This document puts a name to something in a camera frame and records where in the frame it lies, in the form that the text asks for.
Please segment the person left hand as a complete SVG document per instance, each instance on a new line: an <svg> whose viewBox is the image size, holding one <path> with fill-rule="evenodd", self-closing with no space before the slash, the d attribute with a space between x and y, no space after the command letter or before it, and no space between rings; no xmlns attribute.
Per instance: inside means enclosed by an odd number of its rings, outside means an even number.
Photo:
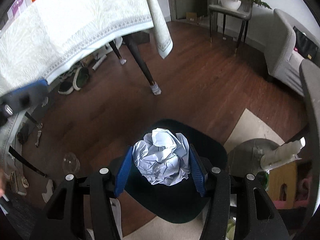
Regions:
<svg viewBox="0 0 320 240"><path fill-rule="evenodd" d="M6 184L7 181L5 173L2 169L0 169L0 197L3 197L3 195L5 194Z"/></svg>

